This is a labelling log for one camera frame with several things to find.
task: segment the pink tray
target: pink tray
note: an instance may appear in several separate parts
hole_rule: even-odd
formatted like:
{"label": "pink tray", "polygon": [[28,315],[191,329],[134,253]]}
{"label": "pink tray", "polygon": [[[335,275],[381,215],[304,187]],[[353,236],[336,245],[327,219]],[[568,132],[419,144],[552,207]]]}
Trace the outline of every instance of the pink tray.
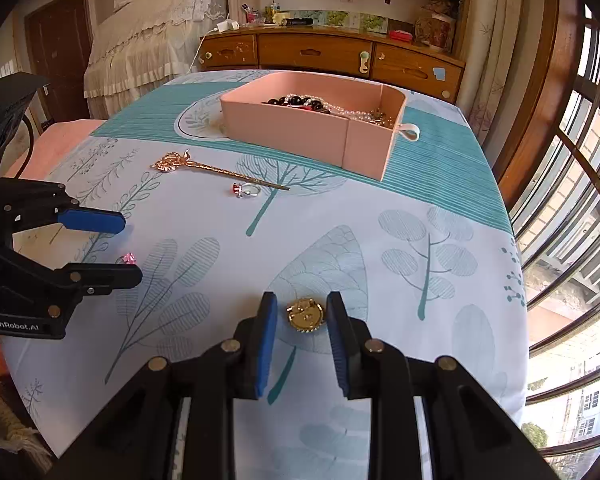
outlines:
{"label": "pink tray", "polygon": [[[262,103],[289,93],[319,96],[347,110],[380,108],[395,126]],[[309,72],[276,72],[220,97],[231,139],[307,156],[376,180],[384,176],[406,101],[391,86]]]}

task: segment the tablecloth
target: tablecloth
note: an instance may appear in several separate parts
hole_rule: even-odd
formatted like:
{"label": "tablecloth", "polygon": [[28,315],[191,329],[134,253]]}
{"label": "tablecloth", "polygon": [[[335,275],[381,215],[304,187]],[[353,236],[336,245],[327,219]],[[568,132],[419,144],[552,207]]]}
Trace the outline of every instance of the tablecloth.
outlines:
{"label": "tablecloth", "polygon": [[[420,127],[420,140],[398,138],[376,182],[226,139],[219,95],[264,73],[182,76],[105,122],[49,174],[83,205],[122,212],[126,229],[109,237],[48,226],[22,253],[59,267],[133,251],[144,273],[131,291],[84,298],[63,340],[3,341],[57,454],[147,359],[199,355],[252,316],[264,290],[281,307],[340,290],[373,336],[421,359],[455,356],[520,420],[528,359],[520,263],[460,111],[404,91],[403,122]],[[187,148],[195,160],[290,191],[237,199],[216,174],[149,168]],[[301,334],[281,315],[264,397],[235,405],[238,478],[366,478],[369,410],[343,399],[326,329]]]}

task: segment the black cable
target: black cable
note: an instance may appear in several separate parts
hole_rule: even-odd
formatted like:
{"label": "black cable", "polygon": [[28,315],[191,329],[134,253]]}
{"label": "black cable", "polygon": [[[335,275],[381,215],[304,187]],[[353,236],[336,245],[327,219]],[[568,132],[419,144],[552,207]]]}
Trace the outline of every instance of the black cable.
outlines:
{"label": "black cable", "polygon": [[29,153],[27,153],[27,158],[24,159],[22,166],[14,178],[18,178],[22,174],[24,169],[27,167],[27,164],[31,160],[31,155],[33,155],[33,127],[31,126],[31,121],[29,121],[29,118],[26,115],[22,116],[22,122],[27,127],[27,130],[29,130]]}

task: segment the blue gripper pad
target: blue gripper pad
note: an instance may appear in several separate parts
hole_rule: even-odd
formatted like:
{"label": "blue gripper pad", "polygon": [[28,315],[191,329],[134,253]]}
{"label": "blue gripper pad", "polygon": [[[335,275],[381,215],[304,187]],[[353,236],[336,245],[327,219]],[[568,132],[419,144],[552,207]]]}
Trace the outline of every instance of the blue gripper pad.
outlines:
{"label": "blue gripper pad", "polygon": [[342,336],[338,328],[338,322],[335,317],[335,309],[327,305],[327,328],[329,329],[329,341],[331,343],[331,353],[333,354],[333,364],[336,367],[336,378],[338,386],[345,397],[349,395],[349,364],[347,363],[347,351],[342,342]]}
{"label": "blue gripper pad", "polygon": [[269,367],[271,365],[271,354],[273,353],[273,341],[276,337],[276,318],[278,316],[278,300],[276,295],[267,292],[262,298],[261,309],[265,309],[264,327],[262,339],[256,358],[256,398],[260,398],[267,387],[269,379]]}
{"label": "blue gripper pad", "polygon": [[100,211],[87,207],[67,209],[58,213],[58,222],[67,229],[118,234],[125,228],[125,218],[115,211]]}

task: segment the pink gemstone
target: pink gemstone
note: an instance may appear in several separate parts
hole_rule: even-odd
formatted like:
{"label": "pink gemstone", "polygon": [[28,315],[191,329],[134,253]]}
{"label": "pink gemstone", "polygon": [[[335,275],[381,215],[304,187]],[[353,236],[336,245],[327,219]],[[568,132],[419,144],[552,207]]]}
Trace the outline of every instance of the pink gemstone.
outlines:
{"label": "pink gemstone", "polygon": [[126,264],[135,265],[136,257],[134,256],[133,253],[127,253],[124,256],[122,256],[122,261],[125,262]]}

